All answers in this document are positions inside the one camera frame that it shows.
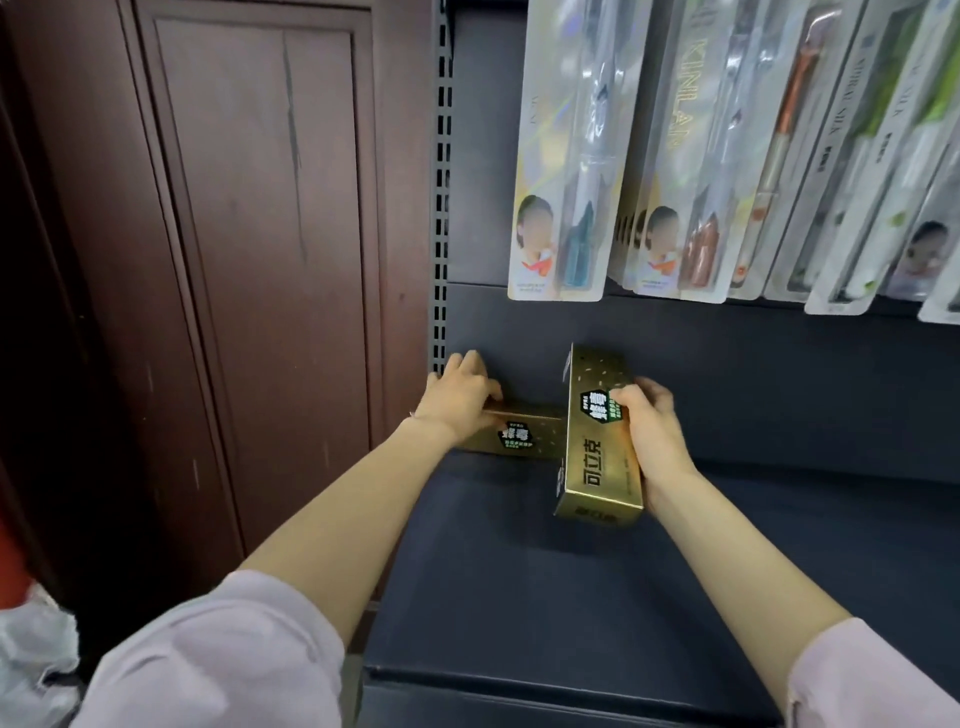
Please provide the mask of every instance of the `lavender shirt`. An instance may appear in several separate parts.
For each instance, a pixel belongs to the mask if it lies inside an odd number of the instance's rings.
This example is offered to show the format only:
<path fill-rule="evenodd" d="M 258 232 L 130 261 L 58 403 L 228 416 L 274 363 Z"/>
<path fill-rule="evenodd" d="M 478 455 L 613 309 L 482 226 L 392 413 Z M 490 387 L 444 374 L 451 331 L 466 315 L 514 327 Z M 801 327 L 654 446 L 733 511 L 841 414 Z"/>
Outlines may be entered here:
<path fill-rule="evenodd" d="M 343 660 L 303 595 L 238 571 L 112 650 L 73 728 L 335 728 Z M 960 726 L 960 704 L 860 619 L 813 641 L 788 698 L 794 728 Z"/>

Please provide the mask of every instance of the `person's left hand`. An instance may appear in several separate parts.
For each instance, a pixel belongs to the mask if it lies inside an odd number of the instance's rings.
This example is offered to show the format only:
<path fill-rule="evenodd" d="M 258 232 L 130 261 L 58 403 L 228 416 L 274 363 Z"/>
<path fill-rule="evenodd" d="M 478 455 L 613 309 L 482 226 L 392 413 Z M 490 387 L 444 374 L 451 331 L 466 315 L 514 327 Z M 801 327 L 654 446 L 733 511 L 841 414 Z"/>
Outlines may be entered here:
<path fill-rule="evenodd" d="M 483 411 L 488 397 L 502 401 L 503 391 L 495 379 L 487 377 L 479 352 L 455 353 L 446 360 L 443 376 L 432 372 L 426 378 L 426 392 L 414 419 L 446 425 L 455 445 L 484 427 L 501 425 L 494 415 Z"/>

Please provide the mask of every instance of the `toothbrush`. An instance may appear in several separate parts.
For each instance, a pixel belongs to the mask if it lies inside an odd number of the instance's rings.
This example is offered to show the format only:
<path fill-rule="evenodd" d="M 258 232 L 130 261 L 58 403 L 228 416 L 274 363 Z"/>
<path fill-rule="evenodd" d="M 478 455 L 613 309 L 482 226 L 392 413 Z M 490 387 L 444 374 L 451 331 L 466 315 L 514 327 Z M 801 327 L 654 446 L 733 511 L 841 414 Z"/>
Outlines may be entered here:
<path fill-rule="evenodd" d="M 816 243 L 814 243 L 813 253 L 804 270 L 804 287 L 808 290 L 813 288 L 813 284 L 820 277 L 820 272 L 824 269 L 830 249 L 843 226 L 844 216 L 847 214 L 847 209 L 856 194 L 856 188 L 863 176 L 863 170 L 870 160 L 870 151 L 876 133 L 879 131 L 880 124 L 883 123 L 883 117 L 886 115 L 887 107 L 890 105 L 890 100 L 897 88 L 900 71 L 906 63 L 910 46 L 913 45 L 913 39 L 920 26 L 920 19 L 921 14 L 913 12 L 904 20 L 890 56 L 879 70 L 880 76 L 878 76 L 876 97 L 873 101 L 873 113 L 866 127 L 853 141 L 853 150 L 848 157 L 846 168 L 843 170 L 843 179 L 840 181 L 836 196 L 833 198 L 833 203 L 830 205 L 829 213 L 825 218 L 824 227 L 817 237 Z"/>
<path fill-rule="evenodd" d="M 681 278 L 691 288 L 709 286 L 713 262 L 720 247 L 721 226 L 726 227 L 729 222 L 735 179 L 735 166 L 730 167 L 740 148 L 744 109 L 753 99 L 755 72 L 765 70 L 761 65 L 769 65 L 768 61 L 772 59 L 772 54 L 767 54 L 769 59 L 764 57 L 759 47 L 769 7 L 770 0 L 757 0 L 741 6 L 738 27 L 731 36 L 727 72 L 718 94 L 719 110 L 708 134 L 708 162 L 701 173 L 708 186 L 698 196 L 703 203 L 697 207 L 701 214 L 707 212 L 708 216 L 690 235 L 684 248 Z"/>
<path fill-rule="evenodd" d="M 937 162 L 944 152 L 943 144 L 938 141 L 958 78 L 960 43 L 954 42 L 949 59 L 934 86 L 936 90 L 929 106 L 904 144 L 900 162 L 876 216 L 874 234 L 867 239 L 860 258 L 853 266 L 850 280 L 844 286 L 844 295 L 851 300 L 864 298 L 876 290 L 900 249 L 906 226 L 924 200 Z"/>
<path fill-rule="evenodd" d="M 767 159 L 763 163 L 763 172 L 756 189 L 756 204 L 750 213 L 750 222 L 747 224 L 743 243 L 740 246 L 740 255 L 733 272 L 733 285 L 743 283 L 750 272 L 750 266 L 754 263 L 756 245 L 759 242 L 763 223 L 767 219 L 770 204 L 773 202 L 774 193 L 777 191 L 777 185 L 780 182 L 780 174 L 783 172 L 783 163 L 786 161 L 786 153 L 793 138 L 794 126 L 799 115 L 798 111 L 807 82 L 827 46 L 830 31 L 833 30 L 841 14 L 841 9 L 835 6 L 816 8 L 811 12 L 807 21 L 806 35 L 797 53 L 797 60 L 794 62 L 793 71 L 790 73 L 786 94 L 780 105 L 777 131 L 770 142 Z"/>
<path fill-rule="evenodd" d="M 565 240 L 564 287 L 586 288 L 590 285 L 591 240 L 598 208 L 603 166 L 610 130 L 607 128 L 610 94 L 613 81 L 613 42 L 620 0 L 603 0 L 597 18 L 597 42 L 589 68 L 589 100 L 587 131 L 581 139 L 580 165 L 573 203 L 575 220 Z"/>

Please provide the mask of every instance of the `forearm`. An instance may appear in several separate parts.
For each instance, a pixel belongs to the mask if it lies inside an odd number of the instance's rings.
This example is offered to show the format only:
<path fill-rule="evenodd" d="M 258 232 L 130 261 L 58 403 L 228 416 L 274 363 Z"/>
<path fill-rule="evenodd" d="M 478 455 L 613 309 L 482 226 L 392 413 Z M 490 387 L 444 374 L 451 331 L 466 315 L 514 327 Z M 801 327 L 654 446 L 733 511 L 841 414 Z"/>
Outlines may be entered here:
<path fill-rule="evenodd" d="M 850 614 L 702 476 L 654 494 L 654 509 L 783 710 L 797 658 Z"/>
<path fill-rule="evenodd" d="M 451 445 L 444 425 L 405 420 L 275 531 L 241 569 L 290 584 L 348 643 L 420 490 Z"/>

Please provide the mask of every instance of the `dark gray panel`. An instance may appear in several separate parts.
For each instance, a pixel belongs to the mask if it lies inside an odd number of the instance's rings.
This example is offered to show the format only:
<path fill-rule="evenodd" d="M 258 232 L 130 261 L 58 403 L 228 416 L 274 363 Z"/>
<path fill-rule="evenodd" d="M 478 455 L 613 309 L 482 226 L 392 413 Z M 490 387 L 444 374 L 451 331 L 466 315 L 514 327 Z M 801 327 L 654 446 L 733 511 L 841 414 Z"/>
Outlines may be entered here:
<path fill-rule="evenodd" d="M 776 711 L 666 534 L 550 515 L 555 469 L 449 455 L 410 520 L 369 667 L 554 686 L 768 720 Z M 713 480 L 800 568 L 960 695 L 960 493 L 932 484 Z"/>
<path fill-rule="evenodd" d="M 906 318 L 608 297 L 510 301 L 447 286 L 447 352 L 479 349 L 516 398 L 564 403 L 576 341 L 670 387 L 695 457 L 956 482 L 960 329 Z"/>
<path fill-rule="evenodd" d="M 526 13 L 464 10 L 456 34 L 446 275 L 506 285 Z"/>
<path fill-rule="evenodd" d="M 674 728 L 677 725 L 378 680 L 364 684 L 357 719 L 358 728 Z"/>

